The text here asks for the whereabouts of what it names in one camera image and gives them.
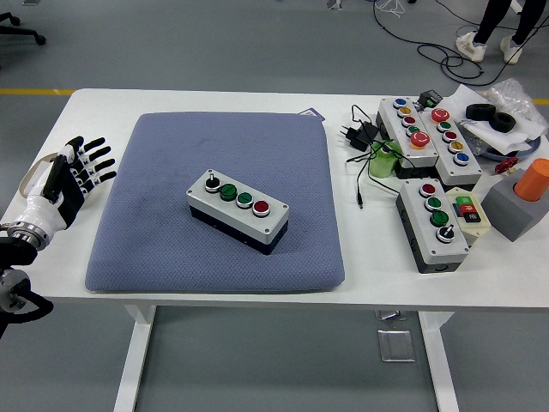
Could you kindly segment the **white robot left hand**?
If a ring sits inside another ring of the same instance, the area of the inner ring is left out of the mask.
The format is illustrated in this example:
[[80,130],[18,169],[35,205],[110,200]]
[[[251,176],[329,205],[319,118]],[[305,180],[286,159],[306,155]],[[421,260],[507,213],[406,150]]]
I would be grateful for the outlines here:
[[106,156],[111,147],[104,137],[84,142],[82,136],[68,141],[47,163],[27,194],[27,207],[15,220],[30,224],[52,237],[72,225],[87,195],[113,179],[115,160]]

